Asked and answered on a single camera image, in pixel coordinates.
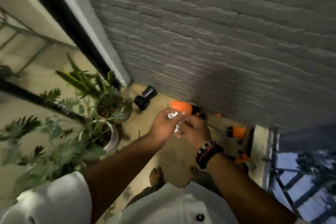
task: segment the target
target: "black bracelet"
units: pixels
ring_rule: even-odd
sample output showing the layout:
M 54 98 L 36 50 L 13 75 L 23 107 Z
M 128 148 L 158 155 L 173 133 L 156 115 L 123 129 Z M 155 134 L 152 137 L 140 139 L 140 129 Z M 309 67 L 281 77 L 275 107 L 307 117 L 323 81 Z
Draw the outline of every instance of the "black bracelet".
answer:
M 212 145 L 211 148 L 209 147 L 207 152 L 196 157 L 196 163 L 201 169 L 205 169 L 210 158 L 219 152 L 224 153 L 223 147 L 219 146 L 218 144 Z

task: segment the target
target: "foot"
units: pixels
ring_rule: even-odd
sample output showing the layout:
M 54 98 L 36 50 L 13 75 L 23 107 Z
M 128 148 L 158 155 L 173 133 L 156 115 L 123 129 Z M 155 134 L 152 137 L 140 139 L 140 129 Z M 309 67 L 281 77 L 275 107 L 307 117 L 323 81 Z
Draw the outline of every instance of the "foot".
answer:
M 150 172 L 149 182 L 152 187 L 160 183 L 164 183 L 162 169 L 160 166 L 153 168 Z
M 196 173 L 199 172 L 199 170 L 198 170 L 197 167 L 195 167 L 195 166 L 190 166 L 190 172 L 191 172 L 193 175 L 195 175 Z

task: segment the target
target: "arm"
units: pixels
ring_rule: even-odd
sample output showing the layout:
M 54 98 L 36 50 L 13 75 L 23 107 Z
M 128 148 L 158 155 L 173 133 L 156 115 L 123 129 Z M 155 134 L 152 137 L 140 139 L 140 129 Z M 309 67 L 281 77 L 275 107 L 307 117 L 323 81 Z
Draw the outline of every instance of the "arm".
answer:
M 167 108 L 159 112 L 148 134 L 85 170 L 84 177 L 92 199 L 91 223 L 95 223 L 111 206 L 173 134 L 183 115 L 168 119 L 170 112 L 175 111 Z
M 181 125 L 182 134 L 195 152 L 211 140 L 205 121 L 188 117 Z M 239 223 L 289 223 L 297 217 L 255 184 L 239 166 L 224 154 L 217 153 L 207 163 L 207 170 Z

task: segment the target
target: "shirt button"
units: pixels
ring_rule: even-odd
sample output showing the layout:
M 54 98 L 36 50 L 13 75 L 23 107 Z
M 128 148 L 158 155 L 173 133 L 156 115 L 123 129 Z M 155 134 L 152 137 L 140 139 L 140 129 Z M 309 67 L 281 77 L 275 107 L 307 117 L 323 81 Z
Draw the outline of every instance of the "shirt button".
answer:
M 205 219 L 204 214 L 199 213 L 199 214 L 196 215 L 196 220 L 197 221 L 202 222 L 202 221 L 204 221 L 204 219 Z

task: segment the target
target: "bracelet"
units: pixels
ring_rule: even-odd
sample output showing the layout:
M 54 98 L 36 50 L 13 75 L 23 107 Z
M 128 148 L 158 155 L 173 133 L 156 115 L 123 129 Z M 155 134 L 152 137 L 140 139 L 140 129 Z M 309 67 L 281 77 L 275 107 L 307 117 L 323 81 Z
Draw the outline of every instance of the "bracelet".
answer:
M 203 144 L 197 152 L 196 163 L 201 169 L 205 169 L 210 158 L 219 152 L 224 153 L 223 147 L 214 141 L 209 141 Z

